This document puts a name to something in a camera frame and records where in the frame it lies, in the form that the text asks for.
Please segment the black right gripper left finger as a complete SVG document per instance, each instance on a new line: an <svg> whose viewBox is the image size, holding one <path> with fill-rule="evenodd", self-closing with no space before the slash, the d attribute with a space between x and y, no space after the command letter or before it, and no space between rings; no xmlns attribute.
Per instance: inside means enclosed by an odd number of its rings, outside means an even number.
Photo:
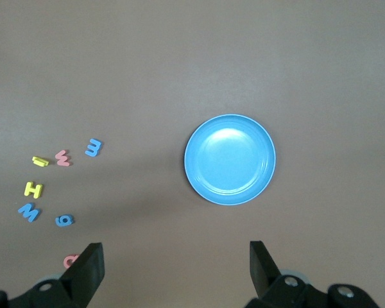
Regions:
<svg viewBox="0 0 385 308"><path fill-rule="evenodd" d="M60 278L43 280L12 299L0 290L0 307L87 307L104 276L103 245L91 243Z"/></svg>

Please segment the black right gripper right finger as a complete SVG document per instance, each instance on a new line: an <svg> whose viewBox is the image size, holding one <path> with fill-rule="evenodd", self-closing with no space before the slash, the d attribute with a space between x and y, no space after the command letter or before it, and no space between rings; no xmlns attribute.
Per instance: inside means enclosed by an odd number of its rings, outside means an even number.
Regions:
<svg viewBox="0 0 385 308"><path fill-rule="evenodd" d="M250 242L250 276L257 297L250 300L247 307L379 306L366 291L350 284L333 284L324 293L294 275L282 274L262 241Z"/></svg>

